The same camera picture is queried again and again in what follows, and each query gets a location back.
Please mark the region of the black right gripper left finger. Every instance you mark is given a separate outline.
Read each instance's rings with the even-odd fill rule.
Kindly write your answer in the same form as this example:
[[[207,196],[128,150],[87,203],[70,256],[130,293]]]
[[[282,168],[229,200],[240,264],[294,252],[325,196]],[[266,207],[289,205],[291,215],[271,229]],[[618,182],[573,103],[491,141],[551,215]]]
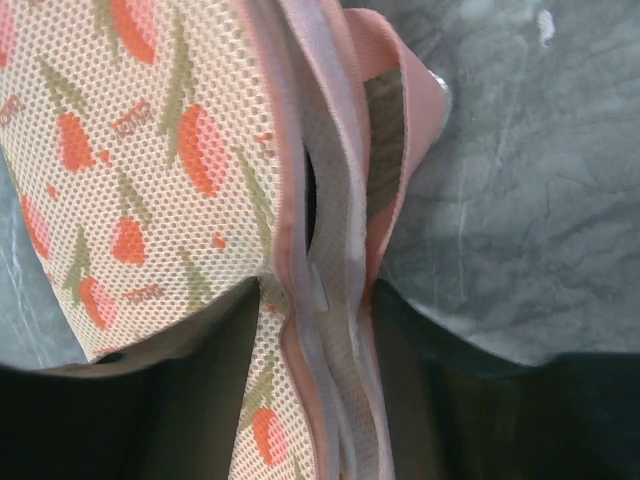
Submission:
[[[5,479],[225,479],[256,334],[247,279],[91,364],[1,370]]]

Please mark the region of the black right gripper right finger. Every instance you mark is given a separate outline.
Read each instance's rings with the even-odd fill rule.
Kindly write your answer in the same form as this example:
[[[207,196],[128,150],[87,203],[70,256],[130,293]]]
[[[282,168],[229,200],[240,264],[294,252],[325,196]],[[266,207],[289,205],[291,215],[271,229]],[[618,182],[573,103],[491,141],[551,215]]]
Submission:
[[[372,320],[398,478],[638,477],[637,355],[521,365],[446,330],[383,280]]]

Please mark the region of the floral pink bra laundry bag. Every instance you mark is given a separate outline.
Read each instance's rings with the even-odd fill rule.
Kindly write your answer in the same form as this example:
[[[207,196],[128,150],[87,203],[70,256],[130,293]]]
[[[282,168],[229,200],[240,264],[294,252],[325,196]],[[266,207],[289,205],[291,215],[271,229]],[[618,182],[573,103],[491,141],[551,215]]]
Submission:
[[[5,1],[1,147],[91,364],[247,279],[225,479],[392,479],[372,286],[446,83],[336,1]]]

